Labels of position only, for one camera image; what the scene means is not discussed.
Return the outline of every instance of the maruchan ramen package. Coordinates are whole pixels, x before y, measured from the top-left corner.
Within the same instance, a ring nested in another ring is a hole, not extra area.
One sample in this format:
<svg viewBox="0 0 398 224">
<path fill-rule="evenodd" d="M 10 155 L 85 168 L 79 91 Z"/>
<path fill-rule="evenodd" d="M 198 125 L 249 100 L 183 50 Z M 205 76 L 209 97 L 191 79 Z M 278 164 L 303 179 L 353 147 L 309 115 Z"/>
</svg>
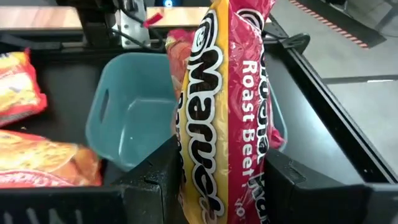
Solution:
<svg viewBox="0 0 398 224">
<path fill-rule="evenodd" d="M 99 168 L 83 146 L 0 131 L 0 188 L 101 185 Z"/>
<path fill-rule="evenodd" d="M 0 126 L 37 114 L 46 106 L 29 51 L 0 54 Z"/>
<path fill-rule="evenodd" d="M 195 32 L 185 30 L 171 30 L 167 35 L 166 49 L 170 60 L 170 72 L 172 75 L 172 82 L 174 92 L 177 99 L 180 98 L 182 89 L 182 81 L 187 69 L 188 59 L 191 54 L 192 40 Z M 267 99 L 267 114 L 269 125 L 267 127 L 267 136 L 269 140 L 270 149 L 279 149 L 285 139 L 282 138 L 279 131 L 274 126 L 271 93 Z M 172 133 L 175 134 L 175 120 L 171 123 Z"/>
<path fill-rule="evenodd" d="M 269 223 L 269 84 L 261 30 L 272 0 L 217 0 L 195 31 L 175 118 L 190 223 Z"/>
</svg>

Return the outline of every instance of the ramen noodle package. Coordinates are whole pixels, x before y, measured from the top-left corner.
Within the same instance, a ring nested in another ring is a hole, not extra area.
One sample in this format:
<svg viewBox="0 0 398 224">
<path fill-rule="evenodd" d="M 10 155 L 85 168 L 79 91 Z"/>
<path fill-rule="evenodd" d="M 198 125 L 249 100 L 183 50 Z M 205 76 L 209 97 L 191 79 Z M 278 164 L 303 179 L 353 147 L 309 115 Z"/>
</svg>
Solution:
<svg viewBox="0 0 398 224">
<path fill-rule="evenodd" d="M 99 168 L 83 146 L 0 131 L 0 188 L 101 185 Z"/>
<path fill-rule="evenodd" d="M 0 126 L 37 114 L 46 106 L 28 51 L 0 54 Z"/>
<path fill-rule="evenodd" d="M 195 31 L 175 118 L 180 202 L 190 223 L 269 223 L 261 30 L 273 3 L 216 0 Z"/>
<path fill-rule="evenodd" d="M 194 31 L 182 29 L 171 30 L 167 34 L 165 46 L 170 61 L 170 73 L 177 99 L 180 97 L 182 81 L 185 76 L 185 69 L 187 69 L 188 58 L 191 54 L 194 35 Z"/>
</svg>

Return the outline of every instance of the gray floor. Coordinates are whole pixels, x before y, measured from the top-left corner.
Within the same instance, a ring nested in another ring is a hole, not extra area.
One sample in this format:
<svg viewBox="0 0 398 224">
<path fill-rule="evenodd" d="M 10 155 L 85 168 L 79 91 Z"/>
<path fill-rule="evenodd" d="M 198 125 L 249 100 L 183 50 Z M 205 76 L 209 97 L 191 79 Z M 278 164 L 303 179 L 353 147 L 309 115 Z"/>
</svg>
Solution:
<svg viewBox="0 0 398 224">
<path fill-rule="evenodd" d="M 386 13 L 387 7 L 381 0 L 366 1 L 350 0 L 348 12 L 355 17 L 361 16 L 361 22 L 366 21 L 363 23 L 374 27 Z M 364 50 L 288 0 L 278 0 L 272 14 L 289 35 L 300 32 L 310 34 L 310 45 L 304 56 L 322 78 L 398 74 L 398 38 L 386 37 L 384 43 Z M 398 21 L 394 20 L 383 32 L 395 31 L 394 26 L 398 27 Z M 329 85 L 329 88 L 398 173 L 398 82 L 338 84 Z"/>
</svg>

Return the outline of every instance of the maruchan logo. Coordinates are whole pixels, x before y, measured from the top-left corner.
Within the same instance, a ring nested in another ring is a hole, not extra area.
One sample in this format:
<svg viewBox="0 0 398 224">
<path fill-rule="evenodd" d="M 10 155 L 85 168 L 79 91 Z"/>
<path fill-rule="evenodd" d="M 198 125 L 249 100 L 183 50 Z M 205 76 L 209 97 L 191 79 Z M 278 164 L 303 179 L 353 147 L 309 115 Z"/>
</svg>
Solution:
<svg viewBox="0 0 398 224">
<path fill-rule="evenodd" d="M 264 17 L 259 11 L 253 9 L 240 9 L 237 13 L 245 20 L 250 22 L 253 26 L 257 27 L 260 30 L 263 30 Z"/>
<path fill-rule="evenodd" d="M 215 117 L 215 95 L 221 90 L 222 77 L 217 71 L 223 62 L 221 49 L 216 46 L 217 14 L 209 10 L 195 32 L 188 61 L 187 133 L 189 155 L 194 162 L 192 180 L 200 193 L 204 223 L 214 223 L 224 215 L 224 204 L 217 196 L 216 170 L 217 133 L 212 122 Z"/>
</svg>

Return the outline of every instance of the metal bracket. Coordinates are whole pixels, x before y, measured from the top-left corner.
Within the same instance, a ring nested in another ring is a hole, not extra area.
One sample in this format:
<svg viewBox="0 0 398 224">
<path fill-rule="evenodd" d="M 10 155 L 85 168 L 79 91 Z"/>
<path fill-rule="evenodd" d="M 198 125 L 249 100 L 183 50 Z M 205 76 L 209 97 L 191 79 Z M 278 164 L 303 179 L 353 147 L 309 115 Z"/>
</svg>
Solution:
<svg viewBox="0 0 398 224">
<path fill-rule="evenodd" d="M 282 45 L 285 49 L 294 48 L 302 54 L 310 43 L 310 40 L 310 35 L 301 33 L 283 40 Z"/>
<path fill-rule="evenodd" d="M 134 10 L 131 10 L 130 13 L 134 14 L 137 18 L 142 21 L 146 20 L 146 6 L 144 4 L 144 0 L 130 0 L 134 5 Z M 150 37 L 149 31 L 145 27 L 142 26 L 141 23 L 131 19 L 125 13 L 120 11 L 120 29 L 121 32 L 127 34 L 132 39 L 135 39 L 141 42 L 144 45 L 150 46 Z M 125 37 L 121 37 L 122 47 L 125 49 L 130 48 L 141 48 L 141 46 L 132 43 L 129 39 Z"/>
<path fill-rule="evenodd" d="M 262 30 L 265 39 L 284 39 L 289 36 L 281 29 L 281 27 L 274 21 L 266 22 L 264 29 Z"/>
</svg>

